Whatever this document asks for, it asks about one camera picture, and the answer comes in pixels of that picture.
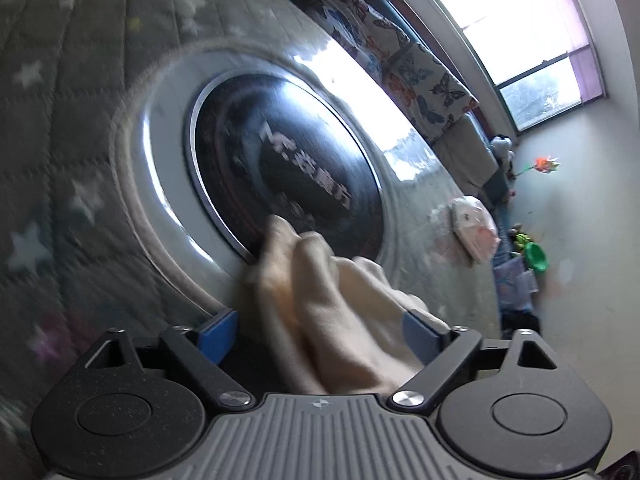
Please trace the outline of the cream garment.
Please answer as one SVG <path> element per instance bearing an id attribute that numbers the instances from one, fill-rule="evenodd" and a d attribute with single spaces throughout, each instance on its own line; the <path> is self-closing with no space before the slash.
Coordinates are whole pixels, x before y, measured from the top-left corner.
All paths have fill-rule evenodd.
<path id="1" fill-rule="evenodd" d="M 274 362 L 298 394 L 387 398 L 423 367 L 405 340 L 406 315 L 450 329 L 420 298 L 394 289 L 382 266 L 337 257 L 321 234 L 298 234 L 279 216 L 267 220 L 254 283 Z"/>

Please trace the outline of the clear plastic storage box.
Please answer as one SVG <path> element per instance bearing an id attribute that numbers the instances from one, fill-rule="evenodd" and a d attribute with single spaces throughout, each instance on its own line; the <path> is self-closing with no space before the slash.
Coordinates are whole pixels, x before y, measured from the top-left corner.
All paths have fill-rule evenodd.
<path id="1" fill-rule="evenodd" d="M 532 295 L 538 292 L 533 270 L 523 258 L 511 258 L 494 269 L 498 308 L 501 312 L 529 313 L 533 311 Z"/>

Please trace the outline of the green plastic bowl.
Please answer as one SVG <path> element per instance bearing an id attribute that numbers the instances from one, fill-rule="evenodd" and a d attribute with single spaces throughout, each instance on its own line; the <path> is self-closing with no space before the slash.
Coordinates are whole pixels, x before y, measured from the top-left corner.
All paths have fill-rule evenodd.
<path id="1" fill-rule="evenodd" d="M 529 269 L 536 273 L 544 273 L 548 270 L 547 255 L 542 247 L 535 242 L 529 242 L 524 246 L 523 258 Z"/>

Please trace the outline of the white tissue pack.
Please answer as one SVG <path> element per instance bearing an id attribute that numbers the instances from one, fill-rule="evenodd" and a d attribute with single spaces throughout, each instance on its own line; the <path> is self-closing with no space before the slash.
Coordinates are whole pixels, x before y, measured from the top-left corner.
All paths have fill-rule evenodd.
<path id="1" fill-rule="evenodd" d="M 451 204 L 451 219 L 454 234 L 478 263 L 494 258 L 500 237 L 494 219 L 488 209 L 476 197 L 455 198 Z"/>

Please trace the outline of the small green toy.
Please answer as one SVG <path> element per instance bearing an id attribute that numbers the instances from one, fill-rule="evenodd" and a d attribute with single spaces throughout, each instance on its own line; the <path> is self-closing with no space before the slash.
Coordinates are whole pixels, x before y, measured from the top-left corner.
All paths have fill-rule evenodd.
<path id="1" fill-rule="evenodd" d="M 533 239 L 521 229 L 511 228 L 508 235 L 516 252 L 524 252 L 526 246 L 533 243 Z"/>

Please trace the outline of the beige cushion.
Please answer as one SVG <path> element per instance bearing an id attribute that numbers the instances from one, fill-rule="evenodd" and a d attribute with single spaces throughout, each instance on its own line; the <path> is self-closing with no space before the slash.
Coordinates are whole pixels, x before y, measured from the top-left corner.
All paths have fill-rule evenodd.
<path id="1" fill-rule="evenodd" d="M 472 114 L 450 126 L 432 149 L 464 195 L 495 203 L 506 194 L 502 170 Z"/>

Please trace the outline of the black round induction cooktop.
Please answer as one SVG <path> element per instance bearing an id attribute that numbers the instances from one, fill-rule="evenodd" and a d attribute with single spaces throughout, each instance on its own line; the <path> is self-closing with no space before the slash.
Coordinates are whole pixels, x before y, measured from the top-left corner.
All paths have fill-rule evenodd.
<path id="1" fill-rule="evenodd" d="M 184 151 L 210 221 L 245 261 L 258 259 L 271 216 L 297 233 L 320 233 L 339 256 L 378 256 L 384 210 L 370 157 L 301 81 L 249 70 L 217 75 L 193 102 Z"/>

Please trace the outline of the plush toy on sofa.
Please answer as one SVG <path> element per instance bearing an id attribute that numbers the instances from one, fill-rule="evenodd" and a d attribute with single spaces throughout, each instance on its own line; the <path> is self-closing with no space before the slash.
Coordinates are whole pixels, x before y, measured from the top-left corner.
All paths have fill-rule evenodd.
<path id="1" fill-rule="evenodd" d="M 498 160 L 500 166 L 509 171 L 512 169 L 512 162 L 514 159 L 513 144 L 508 136 L 494 136 L 489 141 L 491 151 L 494 153 L 495 158 Z"/>

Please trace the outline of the right butterfly pillow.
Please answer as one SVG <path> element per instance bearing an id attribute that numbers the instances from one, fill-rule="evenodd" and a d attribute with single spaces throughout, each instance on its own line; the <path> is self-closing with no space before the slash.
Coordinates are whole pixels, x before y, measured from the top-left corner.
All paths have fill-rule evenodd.
<path id="1" fill-rule="evenodd" d="M 383 88 L 428 144 L 478 107 L 466 85 L 417 42 L 406 44 L 386 62 Z"/>

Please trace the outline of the butterfly pillow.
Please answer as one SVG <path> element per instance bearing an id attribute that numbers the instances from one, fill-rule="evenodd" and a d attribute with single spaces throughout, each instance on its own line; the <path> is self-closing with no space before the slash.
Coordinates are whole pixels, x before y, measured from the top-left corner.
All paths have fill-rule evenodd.
<path id="1" fill-rule="evenodd" d="M 386 62 L 410 42 L 366 0 L 303 0 L 303 10 L 378 84 Z"/>
<path id="2" fill-rule="evenodd" d="M 383 88 L 428 144 L 478 107 L 466 85 L 417 42 L 406 44 L 386 62 Z"/>

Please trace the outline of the grey quilted table cover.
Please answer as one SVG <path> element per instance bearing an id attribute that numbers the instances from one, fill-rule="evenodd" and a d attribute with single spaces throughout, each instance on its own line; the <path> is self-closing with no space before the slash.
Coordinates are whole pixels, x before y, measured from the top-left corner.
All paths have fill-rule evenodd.
<path id="1" fill-rule="evenodd" d="M 328 46 L 286 0 L 1 0 L 1 474 L 42 467 L 32 411 L 102 332 L 140 337 L 218 307 L 163 274 L 113 178 L 112 122 L 170 52 L 210 40 Z"/>

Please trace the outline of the window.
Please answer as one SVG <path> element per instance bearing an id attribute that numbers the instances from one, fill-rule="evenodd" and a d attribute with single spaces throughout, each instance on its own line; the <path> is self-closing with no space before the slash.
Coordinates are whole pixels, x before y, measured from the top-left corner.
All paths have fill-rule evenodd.
<path id="1" fill-rule="evenodd" d="M 577 0 L 405 0 L 450 58 L 468 58 L 522 134 L 606 95 Z"/>

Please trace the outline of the left butterfly pillow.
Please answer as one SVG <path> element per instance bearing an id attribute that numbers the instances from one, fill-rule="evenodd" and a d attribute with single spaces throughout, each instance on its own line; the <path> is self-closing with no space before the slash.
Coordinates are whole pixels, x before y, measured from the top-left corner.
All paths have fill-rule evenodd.
<path id="1" fill-rule="evenodd" d="M 386 62 L 410 42 L 366 0 L 303 0 L 303 10 L 378 84 Z"/>

